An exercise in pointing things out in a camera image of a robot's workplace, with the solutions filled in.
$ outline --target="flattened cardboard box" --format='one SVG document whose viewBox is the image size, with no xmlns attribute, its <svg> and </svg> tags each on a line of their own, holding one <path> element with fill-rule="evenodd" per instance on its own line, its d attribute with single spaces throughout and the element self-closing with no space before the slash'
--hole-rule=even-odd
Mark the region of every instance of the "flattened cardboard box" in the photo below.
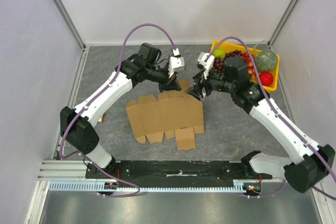
<svg viewBox="0 0 336 224">
<path fill-rule="evenodd" d="M 203 104 L 185 93 L 190 87 L 188 80 L 180 80 L 181 91 L 140 96 L 132 100 L 126 111 L 135 139 L 144 144 L 161 143 L 166 138 L 176 138 L 178 150 L 196 148 L 195 134 L 204 133 Z"/>
</svg>

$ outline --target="robotic arm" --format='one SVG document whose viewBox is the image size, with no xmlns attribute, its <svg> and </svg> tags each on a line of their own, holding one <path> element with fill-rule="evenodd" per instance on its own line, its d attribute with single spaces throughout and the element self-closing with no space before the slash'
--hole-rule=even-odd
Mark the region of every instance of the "robotic arm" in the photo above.
<svg viewBox="0 0 336 224">
<path fill-rule="evenodd" d="M 314 152 L 307 148 L 306 144 L 295 135 L 279 116 L 285 118 L 321 154 L 330 166 L 332 166 L 335 156 L 334 149 L 330 145 L 322 147 L 306 136 L 268 96 L 271 104 L 277 110 L 275 114 L 264 97 L 260 86 L 250 83 L 247 65 L 241 58 L 226 59 L 225 72 L 217 73 L 212 69 L 214 57 L 210 56 L 206 61 L 207 57 L 208 54 L 200 54 L 198 68 L 201 71 L 193 77 L 194 86 L 186 92 L 201 101 L 204 95 L 209 96 L 212 91 L 229 93 L 233 102 L 265 126 L 289 155 L 289 158 L 274 157 L 254 151 L 245 156 L 249 168 L 257 173 L 267 173 L 286 178 L 295 190 L 302 193 L 328 175 L 326 167 Z"/>
<path fill-rule="evenodd" d="M 66 140 L 101 168 L 114 162 L 115 159 L 99 143 L 94 126 L 117 99 L 144 80 L 157 82 L 160 92 L 180 91 L 181 87 L 176 78 L 177 72 L 184 70 L 184 59 L 178 49 L 173 50 L 172 53 L 173 56 L 169 58 L 169 62 L 161 68 L 157 63 L 161 57 L 161 51 L 148 43 L 142 44 L 137 54 L 122 62 L 120 72 L 112 84 L 110 82 L 116 72 L 113 72 L 96 92 L 74 109 L 66 106 L 61 110 L 61 136 L 64 135 L 74 117 L 84 108 L 84 112 L 72 125 Z M 88 105 L 88 102 L 97 95 L 99 96 Z"/>
</svg>

